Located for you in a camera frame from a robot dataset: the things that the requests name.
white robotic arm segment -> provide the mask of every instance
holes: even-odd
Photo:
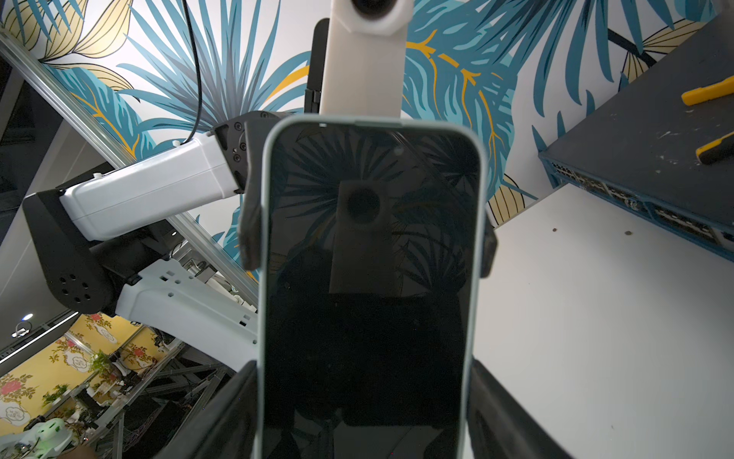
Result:
[[[192,276],[158,260],[125,285],[115,313],[171,333],[235,371],[258,357],[258,316]]]
[[[89,241],[106,241],[204,204],[238,188],[209,133],[67,189],[60,198]]]

table surface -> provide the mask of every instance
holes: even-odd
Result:
[[[571,455],[734,455],[734,263],[572,185],[496,233],[474,355]]]

white bracket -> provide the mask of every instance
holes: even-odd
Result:
[[[413,0],[395,0],[377,18],[352,0],[332,0],[319,114],[400,116],[412,18]]]
[[[115,313],[159,328],[238,372],[258,358],[258,316],[196,279],[176,260],[158,260],[125,285]]]

phone screen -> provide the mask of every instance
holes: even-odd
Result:
[[[261,457],[455,457],[474,144],[304,121],[269,173]]]

black bracket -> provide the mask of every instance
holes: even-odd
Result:
[[[23,200],[23,212],[52,295],[64,306],[84,314],[115,314],[125,284],[140,280],[138,272],[168,253],[184,238],[166,221],[109,241],[87,241],[59,200],[66,187],[109,172],[105,163],[63,184]]]
[[[306,81],[304,113],[318,113],[321,105],[321,88],[324,86],[324,63],[326,62],[326,42],[329,37],[329,18],[321,19],[313,28],[311,42],[311,62]]]
[[[264,118],[278,121],[288,115],[290,113],[255,110],[227,120],[212,129],[214,135],[217,136],[217,142],[222,149],[222,154],[224,154],[227,160],[227,166],[229,166],[232,176],[235,182],[237,182],[237,189],[234,190],[235,193],[239,195],[244,193],[249,175],[247,156],[250,147],[244,135],[244,125],[248,121]]]

